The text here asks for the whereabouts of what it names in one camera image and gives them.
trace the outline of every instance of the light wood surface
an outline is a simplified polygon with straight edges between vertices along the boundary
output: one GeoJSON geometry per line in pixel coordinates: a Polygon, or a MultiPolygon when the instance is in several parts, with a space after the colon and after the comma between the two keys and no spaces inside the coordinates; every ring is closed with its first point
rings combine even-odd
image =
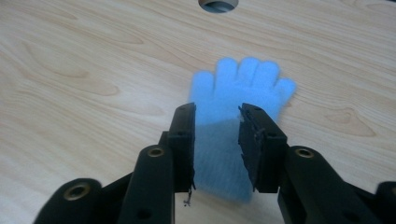
{"type": "MultiPolygon", "coordinates": [[[[222,57],[273,60],[298,90],[280,119],[346,181],[396,180],[396,4],[240,0],[0,0],[0,223],[31,223],[63,183],[103,186],[134,169],[222,57]]],[[[282,223],[275,195],[250,204],[197,190],[176,223],[282,223]]]]}

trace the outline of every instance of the blue glove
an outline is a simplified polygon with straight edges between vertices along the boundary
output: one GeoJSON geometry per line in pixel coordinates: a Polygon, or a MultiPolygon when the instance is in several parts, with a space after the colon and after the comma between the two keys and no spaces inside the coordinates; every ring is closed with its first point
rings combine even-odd
{"type": "Polygon", "coordinates": [[[247,203],[253,187],[238,145],[239,109],[242,103],[261,107],[277,121],[296,90],[289,78],[278,78],[273,62],[245,58],[218,61],[216,74],[200,71],[193,76],[189,102],[195,115],[194,182],[198,190],[226,200],[247,203]]]}

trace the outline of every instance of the black plastic part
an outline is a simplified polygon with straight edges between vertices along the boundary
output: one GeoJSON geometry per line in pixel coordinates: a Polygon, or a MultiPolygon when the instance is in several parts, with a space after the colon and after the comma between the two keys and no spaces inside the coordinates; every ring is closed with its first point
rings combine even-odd
{"type": "MultiPolygon", "coordinates": [[[[314,149],[289,148],[284,165],[289,180],[282,183],[279,205],[288,199],[299,200],[306,213],[302,223],[380,223],[348,183],[314,149]]],[[[301,208],[290,204],[280,208],[285,220],[301,223],[294,222],[301,219],[299,216],[287,217],[296,214],[292,209],[301,208]]]]}
{"type": "Polygon", "coordinates": [[[288,137],[261,108],[242,104],[240,111],[239,145],[253,188],[277,193],[288,137]]]}
{"type": "Polygon", "coordinates": [[[167,134],[167,145],[174,152],[175,193],[190,192],[191,186],[195,188],[193,183],[195,104],[178,107],[169,132],[164,134],[167,134]]]}
{"type": "Polygon", "coordinates": [[[62,185],[41,209],[35,224],[89,223],[101,189],[98,181],[88,178],[62,185]]]}
{"type": "Polygon", "coordinates": [[[117,223],[174,223],[173,164],[169,147],[156,145],[140,152],[117,223]]]}

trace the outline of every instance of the wooden table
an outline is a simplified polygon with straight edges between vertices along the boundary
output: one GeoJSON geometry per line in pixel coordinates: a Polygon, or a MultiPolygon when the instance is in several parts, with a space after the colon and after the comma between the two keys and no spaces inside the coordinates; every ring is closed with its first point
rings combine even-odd
{"type": "MultiPolygon", "coordinates": [[[[280,127],[374,192],[396,179],[396,4],[240,0],[0,1],[0,223],[31,223],[78,177],[134,169],[191,76],[222,57],[273,60],[298,90],[280,127]]],[[[282,223],[276,195],[235,204],[197,190],[176,223],[282,223]]]]}

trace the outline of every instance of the screw hole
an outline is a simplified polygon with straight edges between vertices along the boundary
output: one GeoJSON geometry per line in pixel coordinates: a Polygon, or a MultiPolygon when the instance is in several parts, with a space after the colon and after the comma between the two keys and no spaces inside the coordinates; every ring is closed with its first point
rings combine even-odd
{"type": "Polygon", "coordinates": [[[162,148],[152,148],[148,151],[150,157],[161,157],[164,153],[162,148]]]}
{"type": "Polygon", "coordinates": [[[358,217],[358,215],[356,215],[355,213],[353,213],[353,212],[350,212],[350,211],[344,211],[343,212],[343,215],[344,215],[344,217],[346,217],[346,219],[348,219],[349,221],[352,221],[352,222],[361,222],[361,219],[358,217]]]}
{"type": "Polygon", "coordinates": [[[88,183],[78,183],[64,192],[64,198],[67,201],[75,201],[87,195],[90,190],[91,187],[88,183]]]}
{"type": "Polygon", "coordinates": [[[198,0],[200,7],[211,13],[232,11],[238,5],[238,0],[198,0]]]}
{"type": "Polygon", "coordinates": [[[305,148],[296,149],[295,152],[297,155],[308,159],[311,159],[315,156],[314,153],[312,153],[310,150],[305,148]]]}
{"type": "Polygon", "coordinates": [[[139,211],[137,211],[137,218],[149,219],[151,218],[151,211],[148,209],[140,209],[139,211]]]}

